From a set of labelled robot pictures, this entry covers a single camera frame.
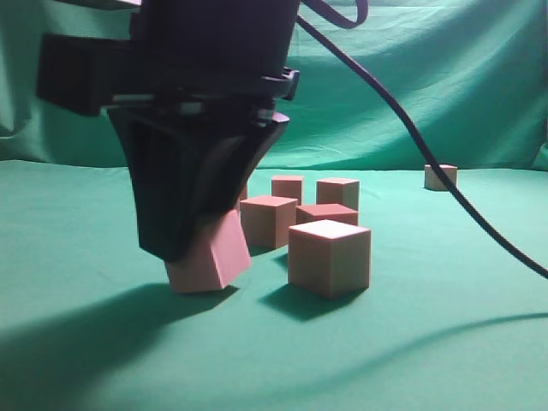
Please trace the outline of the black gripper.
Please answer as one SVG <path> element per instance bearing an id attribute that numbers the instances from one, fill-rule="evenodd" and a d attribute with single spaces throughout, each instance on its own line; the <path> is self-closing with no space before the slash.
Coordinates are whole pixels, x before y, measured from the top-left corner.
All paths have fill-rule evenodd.
<path id="1" fill-rule="evenodd" d="M 190 95 L 291 100 L 298 71 L 286 65 L 296 1 L 89 1 L 128 11 L 127 39 L 47 33 L 37 96 L 82 116 L 158 107 Z M 247 179 L 286 131 L 266 123 L 158 119 L 109 110 L 131 177 L 140 246 L 173 262 L 200 228 L 235 206 Z"/>

